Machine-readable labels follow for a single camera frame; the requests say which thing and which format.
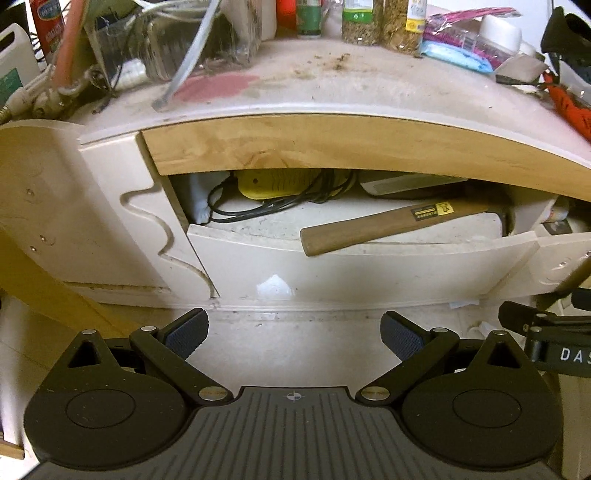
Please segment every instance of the metal screw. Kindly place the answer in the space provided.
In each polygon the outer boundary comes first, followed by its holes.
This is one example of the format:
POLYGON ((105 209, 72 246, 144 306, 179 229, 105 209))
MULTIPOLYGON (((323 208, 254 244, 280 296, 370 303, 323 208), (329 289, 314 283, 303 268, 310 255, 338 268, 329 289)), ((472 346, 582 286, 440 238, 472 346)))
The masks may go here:
POLYGON ((384 387, 365 387, 361 391, 361 396, 365 400, 382 401, 390 396, 390 392, 384 387))
POLYGON ((228 391, 223 387, 205 387, 199 390, 199 396, 203 400, 218 401, 228 396, 228 391))

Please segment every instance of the white countertop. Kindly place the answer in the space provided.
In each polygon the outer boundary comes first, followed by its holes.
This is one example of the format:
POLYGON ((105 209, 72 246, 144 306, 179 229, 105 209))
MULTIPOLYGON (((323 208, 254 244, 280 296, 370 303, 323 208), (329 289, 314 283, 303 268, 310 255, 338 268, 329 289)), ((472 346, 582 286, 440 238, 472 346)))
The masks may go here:
POLYGON ((432 59, 340 40, 263 43, 239 72, 194 77, 170 109, 152 101, 165 85, 124 93, 100 114, 76 115, 80 142, 192 120, 274 113, 344 113, 451 125, 508 138, 591 167, 591 145, 531 95, 432 59))

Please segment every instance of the white tube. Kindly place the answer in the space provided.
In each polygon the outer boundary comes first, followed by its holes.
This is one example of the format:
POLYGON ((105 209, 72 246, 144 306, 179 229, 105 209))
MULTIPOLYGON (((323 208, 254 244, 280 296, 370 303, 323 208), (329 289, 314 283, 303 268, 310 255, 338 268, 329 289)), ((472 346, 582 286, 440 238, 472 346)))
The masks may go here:
POLYGON ((154 107, 155 110, 160 110, 166 107, 168 105, 168 101, 172 98, 175 92, 184 83, 184 81, 189 78, 189 75, 191 75, 191 72, 195 68, 195 65, 199 61, 199 57, 205 48, 205 42, 207 41, 209 33, 211 32, 213 19, 220 3, 221 0, 210 0, 207 11, 205 12, 205 16, 203 17, 201 25, 199 25, 199 29, 197 30, 197 34, 195 35, 189 50, 184 56, 181 66, 178 68, 177 73, 174 74, 174 77, 170 81, 170 84, 168 85, 166 92, 164 92, 164 95, 162 95, 161 98, 153 101, 152 107, 154 107))

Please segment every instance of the spice jar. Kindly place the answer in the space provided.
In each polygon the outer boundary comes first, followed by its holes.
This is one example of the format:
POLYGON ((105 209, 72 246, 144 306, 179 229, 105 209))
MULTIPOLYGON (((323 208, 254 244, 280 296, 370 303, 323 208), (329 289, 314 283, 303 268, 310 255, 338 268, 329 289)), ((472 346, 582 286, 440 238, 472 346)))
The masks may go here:
POLYGON ((345 0, 342 38, 357 45, 377 45, 382 35, 384 0, 345 0))
POLYGON ((382 42, 385 47, 414 54, 421 44, 427 0, 386 0, 382 42))

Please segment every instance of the crosshair marking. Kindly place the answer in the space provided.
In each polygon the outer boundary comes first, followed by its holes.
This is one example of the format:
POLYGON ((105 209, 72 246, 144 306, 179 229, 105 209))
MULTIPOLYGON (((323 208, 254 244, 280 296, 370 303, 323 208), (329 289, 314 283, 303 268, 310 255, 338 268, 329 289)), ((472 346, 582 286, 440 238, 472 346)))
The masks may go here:
POLYGON ((291 400, 292 402, 296 402, 299 399, 301 399, 303 397, 303 395, 301 393, 296 392, 295 390, 291 393, 288 393, 285 396, 288 400, 291 400))

